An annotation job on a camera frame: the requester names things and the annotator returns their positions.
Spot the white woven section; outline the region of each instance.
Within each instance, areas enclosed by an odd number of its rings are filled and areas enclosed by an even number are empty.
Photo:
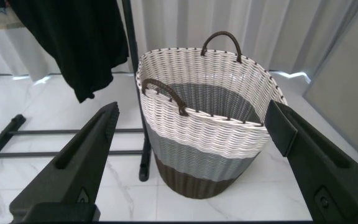
[[[205,57],[201,49],[159,49],[144,54],[136,74],[137,86],[146,78],[164,84],[197,83],[221,86],[251,102],[261,120],[270,100],[287,101],[275,80],[260,65],[242,56],[242,63],[230,52],[209,50]],[[254,157],[269,139],[260,124],[213,116],[186,108],[188,117],[180,116],[175,101],[157,94],[149,85],[140,95],[142,110],[150,127],[161,137],[195,147],[203,152],[227,158]]]

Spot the basket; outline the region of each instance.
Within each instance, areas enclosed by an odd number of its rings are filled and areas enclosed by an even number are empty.
[[[218,35],[230,37],[237,54],[207,50]],[[189,198],[230,186],[269,140],[263,122],[270,100],[287,104],[272,76],[224,31],[202,49],[147,52],[136,80],[158,171]]]

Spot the white tile floor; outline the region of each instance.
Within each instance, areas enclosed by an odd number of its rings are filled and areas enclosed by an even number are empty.
[[[79,104],[61,76],[34,85],[29,79],[0,78],[0,132],[16,114],[23,130],[80,129],[100,107],[118,101],[118,128],[140,128],[133,77],[114,76],[95,99]],[[288,104],[358,162],[358,153],[301,97],[306,82],[274,75]],[[73,135],[13,137],[3,152],[58,151]],[[141,149],[141,134],[116,134],[111,150]],[[8,206],[51,158],[0,159],[0,223],[12,220]],[[170,190],[154,159],[147,182],[138,180],[140,156],[109,157],[96,204],[101,220],[310,220],[286,158],[269,141],[244,174],[225,192],[193,200]]]

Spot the brown basket base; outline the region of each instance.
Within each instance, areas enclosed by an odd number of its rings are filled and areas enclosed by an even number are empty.
[[[161,178],[176,193],[188,198],[205,199],[214,197],[228,188],[235,179],[215,182],[212,180],[200,179],[191,175],[178,172],[170,166],[164,165],[154,154],[158,171]]]

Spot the screw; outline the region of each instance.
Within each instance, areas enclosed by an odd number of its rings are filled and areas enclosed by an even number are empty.
[[[329,205],[329,204],[328,204],[328,201],[327,201],[326,198],[321,197],[320,202],[321,202],[321,205],[323,206],[323,208],[328,208],[328,205]]]

